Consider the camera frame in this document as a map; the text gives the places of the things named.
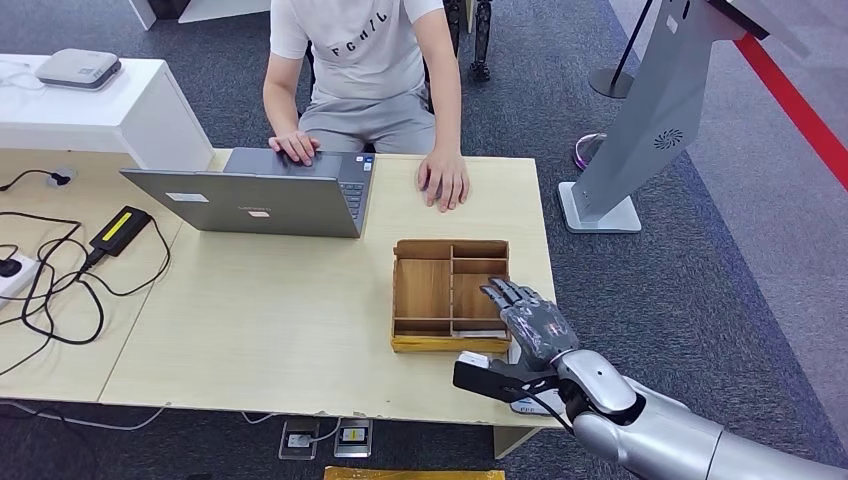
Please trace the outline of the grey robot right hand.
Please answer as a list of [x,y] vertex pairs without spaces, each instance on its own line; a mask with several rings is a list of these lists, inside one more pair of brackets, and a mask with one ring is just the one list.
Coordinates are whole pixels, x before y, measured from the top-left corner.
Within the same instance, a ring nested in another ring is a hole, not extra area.
[[497,277],[490,277],[479,289],[498,309],[530,371],[554,368],[558,358],[580,348],[558,306],[534,289]]

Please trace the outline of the person's left hand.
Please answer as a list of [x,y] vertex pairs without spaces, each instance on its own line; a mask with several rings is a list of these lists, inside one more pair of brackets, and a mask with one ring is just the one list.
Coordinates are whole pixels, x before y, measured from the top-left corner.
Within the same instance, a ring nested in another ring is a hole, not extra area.
[[434,148],[419,165],[417,187],[428,207],[440,212],[456,209],[471,188],[464,157],[450,148]]

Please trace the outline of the person's right hand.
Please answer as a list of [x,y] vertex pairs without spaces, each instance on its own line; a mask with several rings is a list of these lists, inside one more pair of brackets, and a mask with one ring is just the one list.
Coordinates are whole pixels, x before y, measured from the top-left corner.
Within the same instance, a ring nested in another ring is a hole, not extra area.
[[268,144],[273,151],[285,155],[292,162],[306,166],[313,163],[316,152],[321,146],[318,139],[300,130],[270,137]]

